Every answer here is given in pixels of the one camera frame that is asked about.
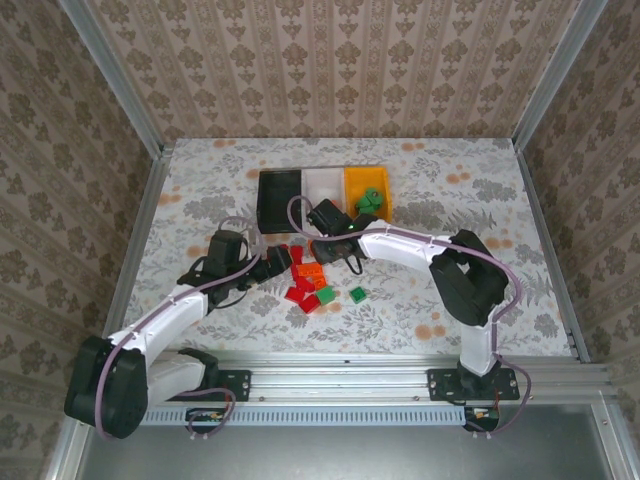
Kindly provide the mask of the white plastic bin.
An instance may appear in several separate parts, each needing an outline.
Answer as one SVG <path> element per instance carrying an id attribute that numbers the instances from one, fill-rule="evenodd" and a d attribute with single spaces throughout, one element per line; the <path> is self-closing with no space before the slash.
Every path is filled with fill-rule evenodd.
<path id="1" fill-rule="evenodd" d="M 337 200 L 345 210 L 344 169 L 339 167 L 306 168 L 301 170 L 301 194 L 313 207 L 323 200 Z"/>

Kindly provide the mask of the yellow plastic bin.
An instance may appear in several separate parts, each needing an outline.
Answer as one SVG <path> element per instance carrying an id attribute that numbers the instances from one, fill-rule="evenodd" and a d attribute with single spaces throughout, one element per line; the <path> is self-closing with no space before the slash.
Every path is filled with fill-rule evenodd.
<path id="1" fill-rule="evenodd" d="M 375 215 L 391 222 L 392 195 L 388 171 L 384 166 L 352 166 L 344 169 L 344 189 L 346 211 L 351 217 L 357 215 L 357 202 L 370 188 L 376 189 L 382 196 L 380 208 Z"/>

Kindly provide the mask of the black plastic bin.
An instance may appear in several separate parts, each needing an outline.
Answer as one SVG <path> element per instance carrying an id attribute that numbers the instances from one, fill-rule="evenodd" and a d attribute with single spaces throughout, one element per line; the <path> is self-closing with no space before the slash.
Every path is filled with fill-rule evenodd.
<path id="1" fill-rule="evenodd" d="M 256 217 L 262 234 L 294 233 L 288 214 L 289 201 L 301 192 L 300 169 L 261 170 Z"/>

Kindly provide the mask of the floral table cover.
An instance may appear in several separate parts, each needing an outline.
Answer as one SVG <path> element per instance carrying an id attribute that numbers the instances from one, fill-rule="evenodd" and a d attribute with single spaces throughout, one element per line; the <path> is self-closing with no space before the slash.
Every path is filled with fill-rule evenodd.
<path id="1" fill-rule="evenodd" d="M 255 214 L 261 170 L 381 165 L 389 175 L 392 221 L 425 233 L 476 233 L 522 283 L 521 302 L 499 323 L 512 358 L 566 356 L 565 327 L 512 142 L 498 139 L 180 139 L 153 217 L 126 311 L 132 323 L 162 302 L 229 217 Z M 174 344 L 211 350 L 456 354 L 460 326 L 431 275 L 384 261 L 354 275 L 325 270 L 336 299 L 305 314 L 288 301 L 289 274 L 217 310 Z M 349 291 L 367 298 L 355 304 Z"/>

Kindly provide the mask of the black connector box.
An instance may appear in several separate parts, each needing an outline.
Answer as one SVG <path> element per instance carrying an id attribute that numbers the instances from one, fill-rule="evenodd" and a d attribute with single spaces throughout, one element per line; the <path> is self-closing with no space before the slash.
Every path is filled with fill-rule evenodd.
<path id="1" fill-rule="evenodd" d="M 470 432 L 493 432 L 500 420 L 497 407 L 465 407 L 464 417 L 463 427 Z"/>
<path id="2" fill-rule="evenodd" d="M 225 416 L 225 408 L 188 409 L 185 414 L 186 429 L 194 435 L 209 435 L 219 426 Z"/>

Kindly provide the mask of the grey metal sheet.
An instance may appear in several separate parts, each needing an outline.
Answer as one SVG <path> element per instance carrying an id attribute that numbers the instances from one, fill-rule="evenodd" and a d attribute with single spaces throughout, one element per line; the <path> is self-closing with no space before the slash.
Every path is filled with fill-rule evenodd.
<path id="1" fill-rule="evenodd" d="M 506 431 L 226 427 L 207 439 L 146 427 L 96 439 L 79 480 L 613 480 L 591 411 L 529 407 Z"/>

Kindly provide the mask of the aluminium side rail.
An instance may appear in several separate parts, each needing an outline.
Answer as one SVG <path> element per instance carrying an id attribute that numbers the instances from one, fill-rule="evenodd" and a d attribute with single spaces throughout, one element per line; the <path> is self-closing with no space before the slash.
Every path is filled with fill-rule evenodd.
<path id="1" fill-rule="evenodd" d="M 161 153 L 152 161 L 149 177 L 131 231 L 124 262 L 106 317 L 102 333 L 103 337 L 119 330 L 124 324 L 127 307 L 143 257 L 153 217 L 162 193 L 164 181 L 168 174 L 174 147 L 174 143 L 164 145 Z"/>
<path id="2" fill-rule="evenodd" d="M 532 216 L 539 234 L 541 248 L 547 263 L 547 270 L 556 296 L 559 313 L 565 327 L 568 344 L 577 360 L 581 363 L 591 363 L 592 359 L 562 274 L 531 173 L 522 151 L 516 149 L 515 153 L 524 188 L 530 203 Z"/>

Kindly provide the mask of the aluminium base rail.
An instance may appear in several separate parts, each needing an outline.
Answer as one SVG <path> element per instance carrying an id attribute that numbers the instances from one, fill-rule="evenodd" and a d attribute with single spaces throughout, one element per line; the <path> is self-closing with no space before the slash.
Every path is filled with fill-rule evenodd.
<path id="1" fill-rule="evenodd" d="M 402 405 L 429 402 L 427 372 L 453 355 L 214 351 L 223 369 L 252 372 L 249 403 Z M 530 375 L 534 405 L 616 399 L 607 367 L 572 357 L 512 357 Z"/>

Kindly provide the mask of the aluminium frame post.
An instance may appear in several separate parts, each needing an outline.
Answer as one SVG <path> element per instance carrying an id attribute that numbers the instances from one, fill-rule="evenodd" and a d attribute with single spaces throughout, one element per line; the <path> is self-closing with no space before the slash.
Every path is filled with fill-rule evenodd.
<path id="1" fill-rule="evenodd" d="M 517 152 L 533 137 L 607 2 L 580 0 L 514 130 L 512 143 Z"/>
<path id="2" fill-rule="evenodd" d="M 98 66 L 138 138 L 153 161 L 162 156 L 165 142 L 146 111 L 141 95 L 107 38 L 87 0 L 59 0 L 75 30 Z"/>

